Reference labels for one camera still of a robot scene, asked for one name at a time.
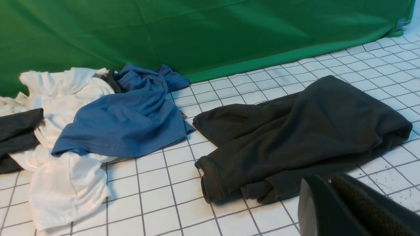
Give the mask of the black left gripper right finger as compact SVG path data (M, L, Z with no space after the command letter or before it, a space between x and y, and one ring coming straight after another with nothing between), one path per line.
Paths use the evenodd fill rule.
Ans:
M351 176L330 181L366 236L418 236L419 215Z

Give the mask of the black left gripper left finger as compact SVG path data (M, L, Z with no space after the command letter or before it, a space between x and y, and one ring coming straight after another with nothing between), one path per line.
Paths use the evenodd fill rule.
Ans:
M301 236L370 236L338 192L319 176L301 181L298 204Z

